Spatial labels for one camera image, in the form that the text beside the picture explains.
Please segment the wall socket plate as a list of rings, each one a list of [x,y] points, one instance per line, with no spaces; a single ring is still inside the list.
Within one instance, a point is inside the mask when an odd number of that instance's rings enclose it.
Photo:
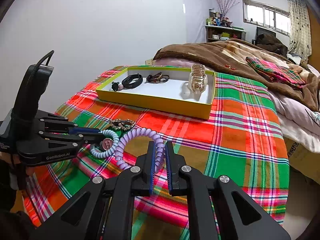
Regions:
[[[153,65],[153,59],[149,59],[145,61],[145,65],[152,66]]]

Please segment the black wristband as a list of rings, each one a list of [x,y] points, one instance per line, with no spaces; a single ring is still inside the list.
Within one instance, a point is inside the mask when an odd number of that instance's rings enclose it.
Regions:
[[[133,89],[140,86],[143,82],[143,77],[140,74],[132,74],[127,76],[121,84],[126,89]]]

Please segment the yellow shallow cardboard box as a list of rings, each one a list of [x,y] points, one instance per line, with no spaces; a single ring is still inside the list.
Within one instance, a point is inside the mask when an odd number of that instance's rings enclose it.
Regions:
[[[169,76],[165,83],[149,83],[150,74],[163,73]],[[96,89],[98,98],[103,101],[153,109],[208,120],[215,94],[215,72],[206,71],[208,83],[201,94],[188,88],[190,68],[172,66],[126,66],[108,77]],[[133,74],[140,74],[143,82],[136,88],[123,88],[118,92],[112,85],[121,83]]]

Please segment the window with bars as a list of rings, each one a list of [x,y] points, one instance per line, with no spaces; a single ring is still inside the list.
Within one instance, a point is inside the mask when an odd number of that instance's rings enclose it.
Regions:
[[[245,23],[264,27],[289,36],[291,31],[289,12],[252,0],[242,0],[242,7]]]

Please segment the dark jacket on chair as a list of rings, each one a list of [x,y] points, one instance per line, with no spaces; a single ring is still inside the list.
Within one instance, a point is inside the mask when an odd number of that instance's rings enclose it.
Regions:
[[[288,48],[279,39],[271,34],[260,34],[255,40],[255,45],[264,50],[287,57]]]

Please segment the brown fleece blanket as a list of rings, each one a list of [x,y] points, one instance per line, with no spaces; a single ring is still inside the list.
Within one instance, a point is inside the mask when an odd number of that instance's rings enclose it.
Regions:
[[[296,90],[289,85],[267,81],[248,65],[246,62],[247,57],[256,57],[283,67],[294,66],[281,55],[239,39],[212,43],[171,44],[158,50],[153,60],[166,58],[183,59],[202,64],[216,72],[255,80],[273,92],[292,98],[312,111],[318,111],[318,77],[310,73],[306,85],[302,89]]]

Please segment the cluttered wooden shelf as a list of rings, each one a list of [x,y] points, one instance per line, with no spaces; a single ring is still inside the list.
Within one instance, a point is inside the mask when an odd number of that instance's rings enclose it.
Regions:
[[[246,40],[246,32],[243,29],[222,27],[217,25],[205,25],[205,28],[207,42],[215,42],[232,38],[243,41]]]

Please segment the folded plaid cloth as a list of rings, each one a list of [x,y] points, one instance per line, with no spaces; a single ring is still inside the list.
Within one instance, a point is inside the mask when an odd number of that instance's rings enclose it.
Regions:
[[[258,59],[256,57],[246,57],[246,62],[259,75],[270,82],[277,82],[289,85],[292,88],[301,89],[306,82],[294,70],[279,66],[275,63]]]

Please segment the wooden wardrobe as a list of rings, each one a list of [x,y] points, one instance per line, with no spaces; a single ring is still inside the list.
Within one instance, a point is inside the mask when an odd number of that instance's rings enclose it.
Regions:
[[[308,8],[311,31],[312,54],[309,57],[309,64],[319,70],[320,68],[320,25],[310,8]]]

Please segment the white quilt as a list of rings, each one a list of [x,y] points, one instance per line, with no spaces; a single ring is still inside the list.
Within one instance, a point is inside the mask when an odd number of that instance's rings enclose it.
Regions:
[[[303,145],[312,153],[319,153],[319,112],[276,92],[269,92],[283,135]]]

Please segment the patterned curtain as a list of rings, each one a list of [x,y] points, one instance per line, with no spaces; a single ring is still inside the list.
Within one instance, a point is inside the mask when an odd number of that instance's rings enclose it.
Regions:
[[[308,62],[312,53],[310,18],[304,0],[287,0],[291,22],[289,53]]]

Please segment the plaid red green cloth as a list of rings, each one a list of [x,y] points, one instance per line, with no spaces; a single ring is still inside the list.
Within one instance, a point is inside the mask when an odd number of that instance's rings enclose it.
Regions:
[[[31,239],[289,239],[289,161],[267,88],[210,72],[204,120],[98,99],[131,72],[104,72],[59,108],[78,125],[135,126],[119,133],[110,157],[83,146],[36,168],[24,194]]]

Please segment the cardboard box beside bed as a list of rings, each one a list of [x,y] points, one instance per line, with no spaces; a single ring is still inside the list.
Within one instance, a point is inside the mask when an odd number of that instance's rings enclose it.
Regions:
[[[304,176],[319,184],[319,153],[312,153],[302,144],[296,143],[291,139],[285,138],[284,141],[290,165]]]

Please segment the dried branch bouquet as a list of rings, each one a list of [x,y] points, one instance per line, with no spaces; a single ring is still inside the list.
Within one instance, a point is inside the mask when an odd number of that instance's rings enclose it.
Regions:
[[[218,9],[223,18],[226,18],[229,11],[238,5],[240,2],[237,0],[216,0]]]

